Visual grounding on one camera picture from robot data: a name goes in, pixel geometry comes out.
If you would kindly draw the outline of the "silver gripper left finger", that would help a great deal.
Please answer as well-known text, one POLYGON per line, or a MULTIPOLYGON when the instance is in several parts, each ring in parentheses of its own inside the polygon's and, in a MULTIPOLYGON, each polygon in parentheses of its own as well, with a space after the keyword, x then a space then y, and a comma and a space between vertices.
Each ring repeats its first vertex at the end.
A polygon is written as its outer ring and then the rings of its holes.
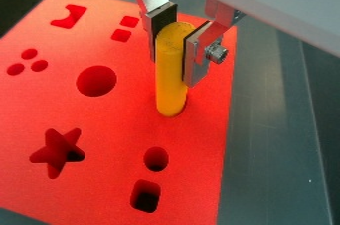
POLYGON ((176 21, 176 4, 170 0, 136 0, 149 37, 150 59, 156 60, 156 37, 165 25, 176 21))

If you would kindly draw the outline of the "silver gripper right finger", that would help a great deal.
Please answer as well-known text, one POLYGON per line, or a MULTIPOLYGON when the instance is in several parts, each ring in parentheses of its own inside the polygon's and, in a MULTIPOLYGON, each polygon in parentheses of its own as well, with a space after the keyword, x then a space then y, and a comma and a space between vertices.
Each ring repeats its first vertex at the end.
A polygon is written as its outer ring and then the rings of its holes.
POLYGON ((222 34, 244 17, 244 13, 217 0, 205 0, 204 14, 209 17, 184 38, 182 81, 193 87, 204 78, 209 63, 220 64, 226 56, 222 34))

